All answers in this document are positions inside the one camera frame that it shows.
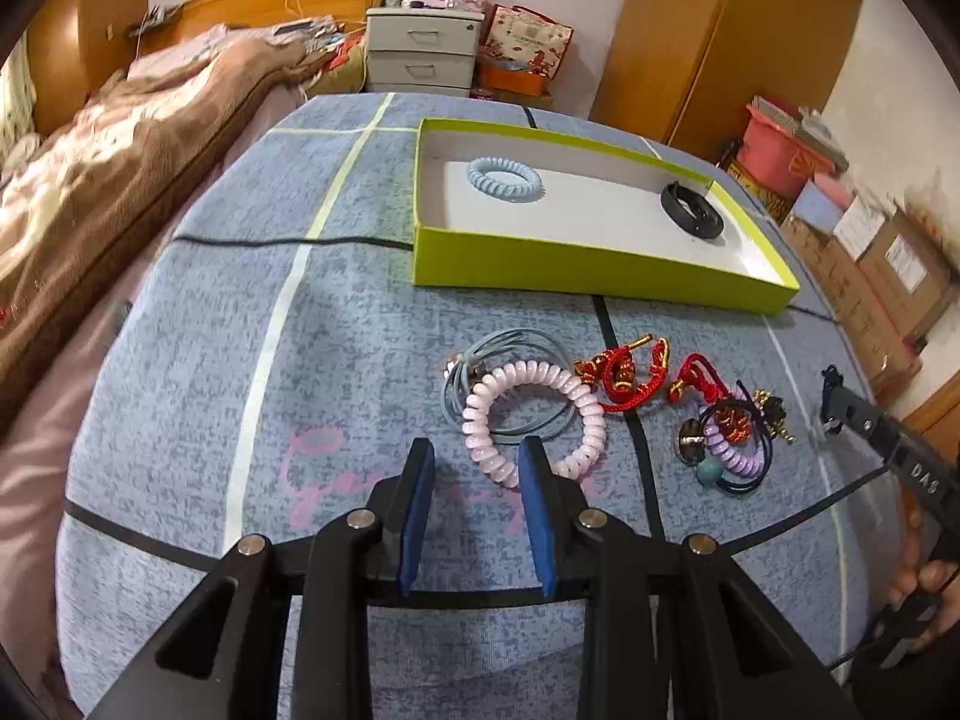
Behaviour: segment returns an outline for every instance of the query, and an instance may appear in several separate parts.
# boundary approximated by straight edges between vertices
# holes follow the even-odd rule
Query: blue bedsheet
[[[424,116],[527,125],[522,108],[439,95],[314,98],[231,167],[178,234],[270,241],[368,236],[412,241],[416,127]],[[762,209],[713,167],[592,122],[534,111],[571,132],[721,176],[802,284],[776,317],[608,298],[621,341],[668,336],[673,370],[691,351],[728,380],[774,389],[798,439],[778,442],[751,496],[704,490],[672,437],[695,399],[658,401],[640,416],[656,501],[644,501],[622,418],[583,483],[590,503],[639,533],[722,541],[822,498],[877,460],[848,436],[815,427],[820,370],[862,378],[832,311]],[[286,541],[358,506],[397,473],[410,440],[430,437],[437,483],[417,587],[536,584],[520,495],[495,487],[443,421],[440,370],[450,350],[493,330],[545,330],[577,356],[604,347],[588,295],[421,289],[411,254],[366,242],[323,247],[203,247],[175,242],[155,265],[101,373],[70,466],[67,496],[147,536],[210,556],[241,533]],[[579,425],[547,445],[577,445]],[[785,536],[738,557],[822,659],[856,643],[896,551],[896,493],[881,479]],[[59,642],[73,695],[88,712],[198,581],[66,517],[58,551]],[[579,604],[477,613],[373,610],[371,681],[378,717],[565,718],[576,713]],[[296,632],[296,608],[288,656]],[[284,669],[281,715],[290,680]]]

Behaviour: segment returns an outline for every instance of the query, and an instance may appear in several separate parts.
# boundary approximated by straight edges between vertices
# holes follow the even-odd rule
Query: drawer handle
[[[437,74],[437,68],[434,65],[406,65],[406,68],[411,76],[416,76],[417,70],[430,71],[431,76]]]

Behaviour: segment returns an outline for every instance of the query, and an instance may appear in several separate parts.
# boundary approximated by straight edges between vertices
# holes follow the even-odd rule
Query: pink spiral hair tie
[[[473,385],[467,396],[467,408],[464,409],[462,424],[467,436],[470,459],[498,485],[515,488],[520,484],[517,464],[507,460],[500,454],[500,450],[493,446],[488,415],[493,401],[503,392],[523,384],[549,386],[550,389],[566,395],[580,410],[580,415],[584,418],[584,437],[580,447],[565,459],[551,464],[553,472],[558,476],[579,479],[603,452],[607,438],[603,407],[597,396],[590,391],[589,385],[584,384],[579,376],[559,365],[550,365],[549,362],[508,362],[504,367],[487,373]]]

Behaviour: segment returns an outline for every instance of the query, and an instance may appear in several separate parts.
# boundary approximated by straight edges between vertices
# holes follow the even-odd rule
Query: pink plastic basket
[[[827,157],[813,151],[762,111],[752,105],[747,110],[750,124],[736,161],[767,189],[795,200],[813,173],[836,170]]]

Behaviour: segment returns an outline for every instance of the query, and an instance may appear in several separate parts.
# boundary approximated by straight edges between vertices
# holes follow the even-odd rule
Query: black hair tie
[[[723,217],[702,194],[680,186],[679,181],[664,187],[661,205],[675,225],[690,235],[712,241],[723,232]]]

